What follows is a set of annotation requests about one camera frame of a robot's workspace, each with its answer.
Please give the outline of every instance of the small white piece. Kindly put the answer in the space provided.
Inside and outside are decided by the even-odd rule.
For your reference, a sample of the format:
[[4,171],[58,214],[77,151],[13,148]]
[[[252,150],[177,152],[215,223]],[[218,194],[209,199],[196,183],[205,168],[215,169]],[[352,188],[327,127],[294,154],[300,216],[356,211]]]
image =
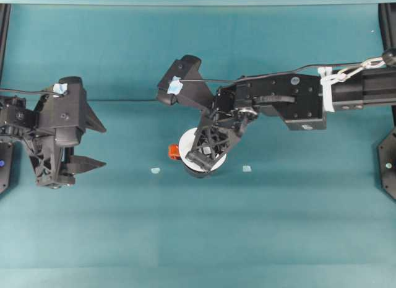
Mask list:
[[154,175],[158,175],[160,172],[161,172],[161,168],[159,168],[159,167],[151,168],[151,173]]
[[53,89],[54,93],[63,95],[67,91],[67,84],[54,84],[52,89]]
[[169,84],[167,93],[178,95],[182,88],[183,84],[180,82],[180,77],[174,76]]
[[252,168],[250,165],[243,165],[242,166],[242,171],[243,172],[252,172]]

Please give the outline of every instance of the cable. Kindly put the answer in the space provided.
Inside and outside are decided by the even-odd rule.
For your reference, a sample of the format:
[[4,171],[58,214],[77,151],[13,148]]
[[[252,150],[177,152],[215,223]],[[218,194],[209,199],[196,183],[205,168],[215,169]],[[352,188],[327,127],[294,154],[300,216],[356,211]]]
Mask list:
[[63,96],[63,94],[58,94],[55,92],[41,90],[41,91],[23,91],[23,90],[15,90],[15,89],[6,89],[0,88],[0,92],[9,92],[9,93],[18,93],[18,94],[25,94],[25,95],[43,95],[43,94],[51,94],[57,96]]
[[290,71],[282,71],[282,72],[276,72],[276,73],[260,74],[258,76],[247,76],[247,77],[242,77],[240,79],[234,79],[234,80],[226,80],[226,79],[180,79],[179,81],[180,82],[216,82],[216,83],[235,84],[237,82],[254,81],[256,79],[265,79],[265,78],[273,77],[273,76],[284,76],[286,74],[297,73],[297,72],[300,72],[300,71],[303,71],[303,70],[309,69],[309,68],[360,66],[360,64],[361,63],[310,64],[310,65],[305,65],[305,66],[302,66],[302,67],[299,67],[297,69],[290,70]]

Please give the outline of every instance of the mounting bolt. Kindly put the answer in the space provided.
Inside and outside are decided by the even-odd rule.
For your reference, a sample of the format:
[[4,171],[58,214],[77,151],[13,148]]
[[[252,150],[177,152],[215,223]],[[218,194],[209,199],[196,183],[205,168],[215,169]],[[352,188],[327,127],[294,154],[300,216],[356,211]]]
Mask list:
[[298,85],[299,84],[299,77],[298,76],[293,76],[290,80],[290,83],[292,85]]
[[69,119],[69,114],[67,114],[67,113],[62,113],[62,114],[61,114],[61,119],[68,120],[68,119]]
[[15,116],[18,120],[23,120],[25,118],[24,113],[22,113],[21,111],[18,111]]

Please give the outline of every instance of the small orange block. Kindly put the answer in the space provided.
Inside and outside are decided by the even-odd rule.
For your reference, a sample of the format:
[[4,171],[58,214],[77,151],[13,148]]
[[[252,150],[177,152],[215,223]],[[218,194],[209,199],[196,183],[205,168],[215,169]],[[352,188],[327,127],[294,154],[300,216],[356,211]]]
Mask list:
[[180,160],[179,146],[177,144],[170,144],[168,147],[168,156],[172,160]]

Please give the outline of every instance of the white round plate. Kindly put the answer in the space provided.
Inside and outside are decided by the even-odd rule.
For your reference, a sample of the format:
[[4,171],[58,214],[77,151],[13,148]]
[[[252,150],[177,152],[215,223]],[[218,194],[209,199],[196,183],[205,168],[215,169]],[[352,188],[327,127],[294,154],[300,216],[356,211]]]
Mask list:
[[[179,141],[179,154],[180,158],[183,161],[184,164],[186,164],[189,168],[192,170],[195,170],[196,172],[205,172],[202,168],[200,168],[197,164],[194,162],[191,162],[186,158],[187,153],[191,150],[192,145],[194,143],[194,139],[196,138],[195,132],[197,128],[192,128],[190,130],[187,130],[180,138]],[[227,155],[224,155],[215,165],[213,165],[211,171],[214,171],[218,169],[222,164],[224,163]]]

